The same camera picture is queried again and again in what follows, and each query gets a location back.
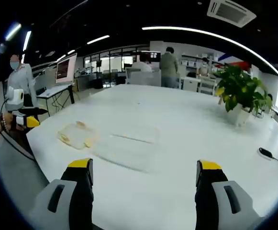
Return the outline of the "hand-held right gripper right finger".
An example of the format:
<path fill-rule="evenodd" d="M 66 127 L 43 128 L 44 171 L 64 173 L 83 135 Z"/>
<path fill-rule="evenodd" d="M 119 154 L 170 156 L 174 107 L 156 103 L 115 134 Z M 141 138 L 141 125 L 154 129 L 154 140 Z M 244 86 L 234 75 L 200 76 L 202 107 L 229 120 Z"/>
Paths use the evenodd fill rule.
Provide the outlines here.
<path fill-rule="evenodd" d="M 264 219 L 251 196 L 211 161 L 197 161 L 195 203 L 197 230 L 254 230 Z"/>

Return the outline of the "person's left hand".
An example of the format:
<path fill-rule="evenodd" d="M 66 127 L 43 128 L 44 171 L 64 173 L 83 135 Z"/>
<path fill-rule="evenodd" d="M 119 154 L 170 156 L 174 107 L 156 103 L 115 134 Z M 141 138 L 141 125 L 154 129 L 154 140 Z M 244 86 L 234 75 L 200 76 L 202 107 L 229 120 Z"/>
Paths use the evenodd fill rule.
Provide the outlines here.
<path fill-rule="evenodd" d="M 6 126 L 9 131 L 15 130 L 17 127 L 16 117 L 12 113 L 5 113 Z"/>

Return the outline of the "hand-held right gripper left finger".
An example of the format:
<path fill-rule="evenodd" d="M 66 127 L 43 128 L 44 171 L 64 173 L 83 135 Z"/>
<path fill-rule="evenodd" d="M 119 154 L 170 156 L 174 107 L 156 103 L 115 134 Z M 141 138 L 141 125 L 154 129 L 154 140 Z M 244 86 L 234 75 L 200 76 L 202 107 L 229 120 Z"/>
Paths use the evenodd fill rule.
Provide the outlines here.
<path fill-rule="evenodd" d="M 91 230 L 93 159 L 71 162 L 60 179 L 50 182 L 36 197 L 29 213 L 35 230 Z"/>

